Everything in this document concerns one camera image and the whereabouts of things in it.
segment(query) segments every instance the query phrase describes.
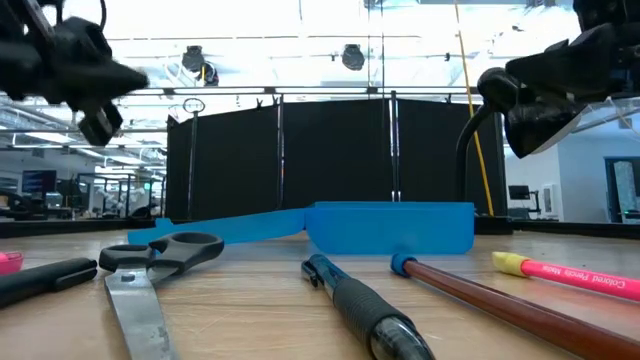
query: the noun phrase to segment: black curtain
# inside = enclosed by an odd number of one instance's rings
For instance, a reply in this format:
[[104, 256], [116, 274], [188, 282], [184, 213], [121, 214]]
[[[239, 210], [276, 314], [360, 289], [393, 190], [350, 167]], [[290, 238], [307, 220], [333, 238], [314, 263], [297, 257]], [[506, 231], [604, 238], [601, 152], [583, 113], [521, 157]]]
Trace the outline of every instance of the black curtain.
[[277, 149], [275, 106], [201, 116], [196, 139], [194, 219], [276, 210]]
[[169, 116], [167, 123], [166, 216], [172, 220], [185, 220], [188, 216], [191, 120], [179, 124]]
[[[455, 201], [455, 151], [469, 121], [469, 106], [398, 100], [400, 191], [402, 201]], [[499, 121], [485, 121], [478, 131], [495, 215], [506, 215], [504, 149]], [[467, 199], [478, 213], [488, 213], [475, 141], [469, 144]]]
[[390, 201], [388, 100], [285, 103], [283, 207]]

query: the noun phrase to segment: wooden table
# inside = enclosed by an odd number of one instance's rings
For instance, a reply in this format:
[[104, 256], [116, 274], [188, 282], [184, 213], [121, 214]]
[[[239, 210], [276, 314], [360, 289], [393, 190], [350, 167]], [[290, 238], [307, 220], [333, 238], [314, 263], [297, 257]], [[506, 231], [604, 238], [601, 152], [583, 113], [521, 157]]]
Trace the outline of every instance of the wooden table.
[[[125, 232], [0, 240], [25, 267], [86, 256]], [[209, 264], [157, 287], [182, 359], [367, 359], [324, 291], [300, 277], [304, 235], [227, 247]], [[496, 273], [491, 251], [640, 278], [640, 242], [520, 233], [478, 237], [464, 256], [419, 257], [438, 268], [640, 339], [640, 306], [543, 280]], [[567, 353], [441, 292], [391, 274], [389, 257], [333, 257], [416, 323], [438, 359], [568, 359]], [[92, 282], [0, 311], [2, 359], [126, 359], [101, 271]]]

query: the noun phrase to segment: black scissor handle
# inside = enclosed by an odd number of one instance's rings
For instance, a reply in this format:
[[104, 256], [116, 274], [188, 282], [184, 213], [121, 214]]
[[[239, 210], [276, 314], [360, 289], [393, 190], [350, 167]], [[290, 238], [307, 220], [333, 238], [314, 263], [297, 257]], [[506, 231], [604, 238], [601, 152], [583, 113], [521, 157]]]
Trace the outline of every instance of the black scissor handle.
[[221, 238], [199, 232], [180, 232], [161, 237], [149, 243], [162, 255], [153, 259], [149, 266], [176, 268], [175, 275], [191, 267], [218, 257], [224, 249]]
[[144, 245], [114, 245], [100, 251], [98, 265], [115, 272], [120, 265], [140, 265], [148, 267], [153, 259], [153, 249]]

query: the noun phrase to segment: pink colored pencil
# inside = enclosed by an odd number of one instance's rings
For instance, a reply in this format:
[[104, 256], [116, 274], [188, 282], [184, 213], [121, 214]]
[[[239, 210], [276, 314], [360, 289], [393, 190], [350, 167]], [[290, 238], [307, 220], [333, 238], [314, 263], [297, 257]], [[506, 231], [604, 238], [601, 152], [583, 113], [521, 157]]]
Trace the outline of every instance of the pink colored pencil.
[[506, 274], [521, 277], [534, 276], [603, 294], [640, 301], [640, 280], [548, 264], [512, 253], [494, 252], [492, 258], [496, 268]]

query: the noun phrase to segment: ceiling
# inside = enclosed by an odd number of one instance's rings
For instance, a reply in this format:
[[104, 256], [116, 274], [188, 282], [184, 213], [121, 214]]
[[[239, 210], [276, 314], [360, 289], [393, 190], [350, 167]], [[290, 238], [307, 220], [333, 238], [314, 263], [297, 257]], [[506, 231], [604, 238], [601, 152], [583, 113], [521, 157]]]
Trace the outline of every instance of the ceiling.
[[[98, 155], [85, 155], [100, 162], [99, 156], [125, 152], [125, 156], [144, 158], [145, 164], [163, 164], [166, 133], [162, 130], [167, 115], [187, 119], [190, 115], [182, 105], [189, 97], [203, 100], [203, 114], [252, 108], [256, 99], [269, 105], [272, 96], [263, 94], [264, 87], [275, 87], [277, 93], [285, 94], [285, 101], [362, 98], [369, 96], [366, 88], [374, 86], [384, 89], [378, 96], [388, 97], [395, 90], [399, 97], [444, 101], [453, 94], [453, 101], [465, 102], [458, 30], [470, 86], [488, 68], [543, 51], [580, 32], [575, 14], [566, 6], [527, 8], [525, 0], [461, 0], [458, 25], [456, 8], [450, 2], [420, 2], [429, 4], [388, 0], [383, 7], [367, 10], [362, 0], [107, 1], [104, 33], [114, 57], [144, 70], [151, 80], [150, 89], [116, 101], [124, 127], [159, 132], [125, 133], [112, 145], [123, 144], [128, 149], [90, 149]], [[50, 21], [55, 18], [51, 12], [47, 16]], [[67, 0], [64, 17], [69, 16], [99, 22], [99, 2]], [[359, 45], [365, 54], [361, 71], [342, 64], [340, 57], [347, 44]], [[203, 47], [219, 73], [219, 87], [200, 87], [182, 68], [182, 53], [189, 45]], [[167, 96], [161, 88], [175, 89], [175, 94]], [[16, 110], [0, 102], [0, 126], [74, 126], [66, 106], [50, 106], [37, 98], [19, 106]], [[68, 136], [71, 141], [67, 144], [84, 145], [80, 134]], [[16, 141], [2, 137], [5, 143]], [[32, 135], [18, 139], [26, 145], [60, 144]]]

